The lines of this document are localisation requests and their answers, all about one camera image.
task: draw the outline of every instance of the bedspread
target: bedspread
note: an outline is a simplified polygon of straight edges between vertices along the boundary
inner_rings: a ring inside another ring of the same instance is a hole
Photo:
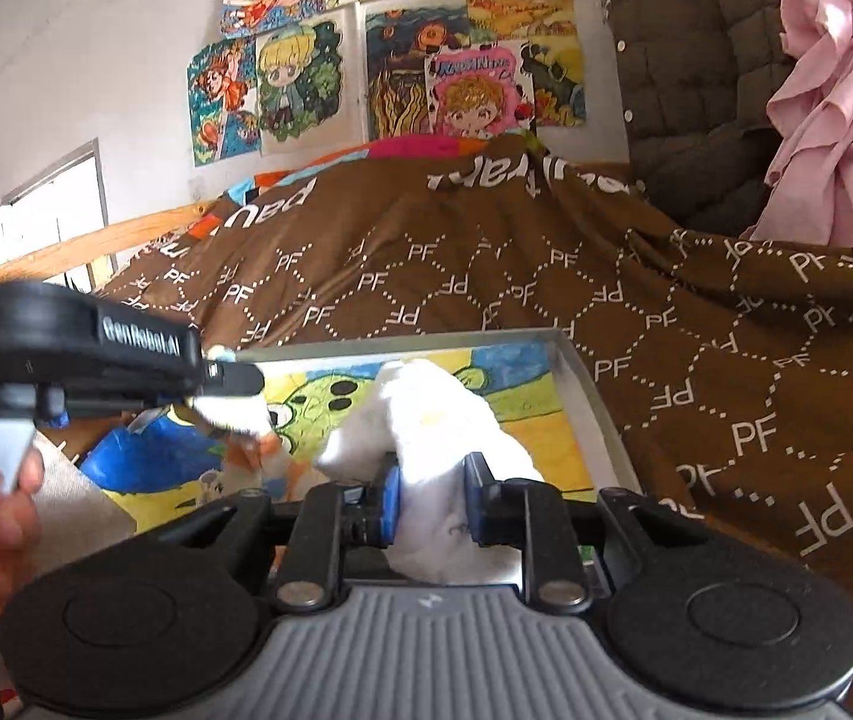
[[[237,348],[562,328],[647,490],[853,593],[853,250],[677,229],[622,180],[519,136],[334,164],[104,293]]]

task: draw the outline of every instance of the wooden bed rail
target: wooden bed rail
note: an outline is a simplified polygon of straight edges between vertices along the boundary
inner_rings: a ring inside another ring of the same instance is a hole
[[[0,265],[0,282],[13,279],[42,281],[70,269],[89,265],[93,271],[93,286],[101,286],[111,275],[106,259],[109,255],[140,247],[170,230],[194,223],[215,204],[216,200],[204,200],[168,211],[159,211],[108,225],[61,244],[41,248],[25,257]]]

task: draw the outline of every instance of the wooden plank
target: wooden plank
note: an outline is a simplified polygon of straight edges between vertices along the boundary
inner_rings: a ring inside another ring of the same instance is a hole
[[[41,248],[25,257],[0,265],[0,282],[16,279],[43,281],[69,269],[87,265],[108,254],[139,247],[170,230],[194,223],[215,204],[216,200],[204,200],[170,211],[120,221],[61,244]]]

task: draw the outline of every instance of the brown quilted coat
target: brown quilted coat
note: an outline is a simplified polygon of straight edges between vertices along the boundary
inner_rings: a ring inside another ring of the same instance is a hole
[[[610,0],[630,158],[690,229],[739,235],[766,204],[780,136],[766,103],[793,68],[780,0]]]

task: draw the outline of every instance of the pink fabric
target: pink fabric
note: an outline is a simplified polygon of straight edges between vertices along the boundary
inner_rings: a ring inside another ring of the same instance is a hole
[[[853,247],[853,0],[782,0],[783,50],[797,60],[766,113],[783,146],[749,237]]]

